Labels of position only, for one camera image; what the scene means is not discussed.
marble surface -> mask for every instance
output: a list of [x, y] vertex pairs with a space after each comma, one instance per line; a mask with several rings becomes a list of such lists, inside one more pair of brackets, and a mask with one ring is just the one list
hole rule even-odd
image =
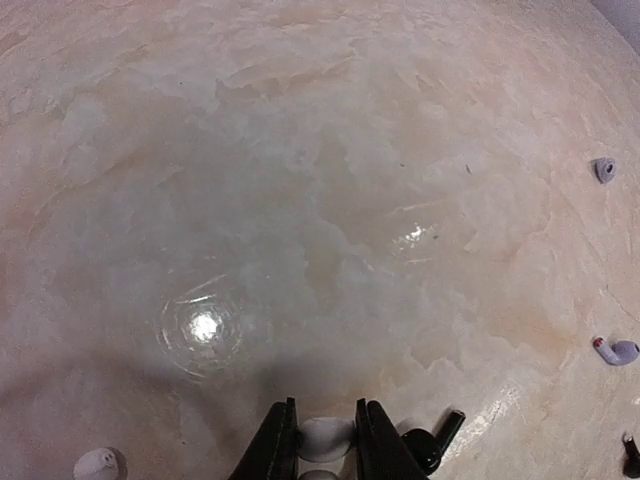
[[589, 2], [0, 17], [0, 477], [222, 480], [292, 395], [464, 410], [440, 479], [621, 478], [640, 63]]

glossy floor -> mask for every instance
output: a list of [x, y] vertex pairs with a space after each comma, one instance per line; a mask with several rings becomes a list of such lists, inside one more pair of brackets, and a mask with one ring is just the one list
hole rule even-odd
[[12, 0], [0, 52], [2, 478], [224, 479], [287, 395], [620, 476], [640, 63], [587, 1]]

